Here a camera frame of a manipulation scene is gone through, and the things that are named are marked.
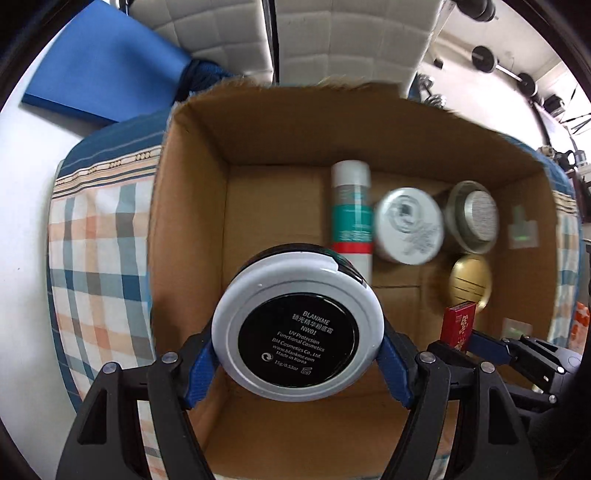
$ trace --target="white jar rim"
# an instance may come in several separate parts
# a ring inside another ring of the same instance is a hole
[[[283,387],[255,375],[243,361],[238,337],[246,318],[260,305],[280,296],[311,293],[332,299],[355,319],[359,332],[353,357],[328,380],[306,387]],[[213,315],[212,343],[224,370],[239,385],[262,397],[309,401],[333,395],[354,383],[373,362],[384,337],[384,316],[372,289],[339,270],[327,254],[293,251],[249,265],[232,280]]]

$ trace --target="blue folder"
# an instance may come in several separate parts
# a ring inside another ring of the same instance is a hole
[[[24,103],[101,126],[169,107],[191,58],[102,0],[75,16],[43,58]]]

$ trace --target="orange object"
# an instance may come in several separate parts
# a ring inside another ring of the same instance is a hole
[[[570,329],[569,349],[583,354],[589,330],[589,309],[581,302],[577,302],[577,309],[574,311],[573,326]]]

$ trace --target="cardboard box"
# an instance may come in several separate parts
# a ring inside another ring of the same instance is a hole
[[[542,166],[498,134],[398,99],[395,87],[221,85],[171,120],[157,174],[148,264],[160,353],[177,350],[211,318],[243,262],[284,242],[330,244],[330,166],[372,169],[372,197],[400,186],[437,194],[460,180],[492,193],[501,230],[488,256],[493,293],[476,324],[498,335],[505,317],[545,337],[556,289],[556,210]],[[509,249],[512,208],[538,223],[539,248]],[[444,305],[422,267],[377,260],[374,287],[386,317],[420,349],[439,338]],[[340,394],[281,403],[219,371],[190,413],[213,471],[261,480],[383,473],[407,411],[374,367]]]

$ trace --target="green label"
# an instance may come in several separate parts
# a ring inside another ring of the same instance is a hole
[[[333,242],[363,242],[372,240],[374,213],[369,206],[335,205],[333,207]]]

